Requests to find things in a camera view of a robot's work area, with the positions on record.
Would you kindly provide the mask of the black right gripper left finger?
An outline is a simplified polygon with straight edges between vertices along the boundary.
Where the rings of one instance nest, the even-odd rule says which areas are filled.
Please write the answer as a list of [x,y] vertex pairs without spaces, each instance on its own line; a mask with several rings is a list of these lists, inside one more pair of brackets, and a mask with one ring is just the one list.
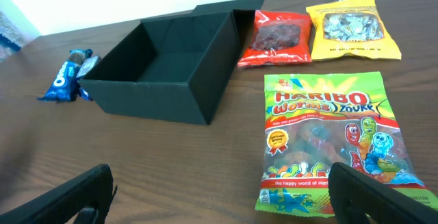
[[104,223],[114,198],[112,172],[99,164],[1,215],[2,223]]

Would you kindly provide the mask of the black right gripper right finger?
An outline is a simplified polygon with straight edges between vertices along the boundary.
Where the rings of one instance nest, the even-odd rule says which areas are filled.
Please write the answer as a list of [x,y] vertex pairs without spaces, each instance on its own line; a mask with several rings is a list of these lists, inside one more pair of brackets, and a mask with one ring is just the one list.
[[338,223],[435,224],[437,211],[336,162],[328,177],[328,193]]

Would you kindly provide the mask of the Haribo worms candy bag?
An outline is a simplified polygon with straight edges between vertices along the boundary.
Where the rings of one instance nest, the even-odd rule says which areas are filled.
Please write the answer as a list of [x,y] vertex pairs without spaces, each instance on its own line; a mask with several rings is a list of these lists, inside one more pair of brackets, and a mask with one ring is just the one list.
[[265,151],[258,211],[333,216],[329,173],[342,162],[431,208],[379,72],[264,77]]

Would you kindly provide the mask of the blue Oreo cookie pack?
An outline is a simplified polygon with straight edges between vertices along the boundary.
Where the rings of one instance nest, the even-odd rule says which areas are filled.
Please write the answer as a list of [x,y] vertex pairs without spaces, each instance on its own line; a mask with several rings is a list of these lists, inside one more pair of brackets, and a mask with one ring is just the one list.
[[91,49],[70,50],[68,59],[63,63],[52,85],[40,101],[69,102],[75,98],[77,89],[76,76],[86,59],[93,54]]

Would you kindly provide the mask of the yellow snack bag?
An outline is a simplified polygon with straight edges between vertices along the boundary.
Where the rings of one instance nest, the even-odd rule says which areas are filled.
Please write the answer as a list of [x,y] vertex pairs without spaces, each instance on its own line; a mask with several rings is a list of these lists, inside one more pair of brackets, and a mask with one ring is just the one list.
[[314,61],[344,56],[400,60],[402,54],[382,22],[375,0],[337,0],[306,8],[315,28]]

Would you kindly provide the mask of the red snack bag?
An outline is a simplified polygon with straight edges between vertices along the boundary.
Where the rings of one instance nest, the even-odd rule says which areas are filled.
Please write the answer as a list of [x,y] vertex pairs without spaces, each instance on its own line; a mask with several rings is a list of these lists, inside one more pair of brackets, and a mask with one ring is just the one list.
[[311,25],[306,14],[256,10],[252,41],[237,65],[244,68],[312,62]]

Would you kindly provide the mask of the Dairy Milk chocolate bar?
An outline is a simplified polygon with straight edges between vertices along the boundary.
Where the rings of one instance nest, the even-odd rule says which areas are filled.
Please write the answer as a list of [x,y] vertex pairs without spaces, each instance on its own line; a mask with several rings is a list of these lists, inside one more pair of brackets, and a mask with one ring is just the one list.
[[[81,65],[81,68],[76,76],[77,83],[79,80],[83,79],[101,60],[102,58],[99,55],[87,58]],[[86,101],[93,100],[89,93],[79,83],[77,84],[77,94]]]

